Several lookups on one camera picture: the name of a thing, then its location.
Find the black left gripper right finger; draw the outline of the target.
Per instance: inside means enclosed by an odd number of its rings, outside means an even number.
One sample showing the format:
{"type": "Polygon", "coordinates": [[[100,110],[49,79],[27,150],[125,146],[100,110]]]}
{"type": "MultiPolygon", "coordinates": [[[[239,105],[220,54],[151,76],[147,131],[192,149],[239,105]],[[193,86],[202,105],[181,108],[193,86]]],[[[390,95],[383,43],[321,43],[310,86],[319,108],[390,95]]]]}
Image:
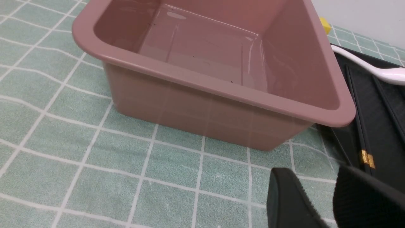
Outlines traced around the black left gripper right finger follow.
{"type": "Polygon", "coordinates": [[[363,171],[341,166],[333,195],[339,228],[403,228],[405,197],[363,171]]]}

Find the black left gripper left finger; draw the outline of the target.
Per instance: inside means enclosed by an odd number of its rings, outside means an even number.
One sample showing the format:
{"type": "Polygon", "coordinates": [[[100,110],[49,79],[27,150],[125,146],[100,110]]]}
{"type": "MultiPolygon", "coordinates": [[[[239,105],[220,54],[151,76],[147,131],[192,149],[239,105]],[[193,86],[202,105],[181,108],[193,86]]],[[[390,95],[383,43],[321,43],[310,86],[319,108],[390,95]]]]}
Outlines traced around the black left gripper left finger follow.
{"type": "Polygon", "coordinates": [[[328,228],[288,168],[272,168],[266,211],[269,228],[328,228]]]}

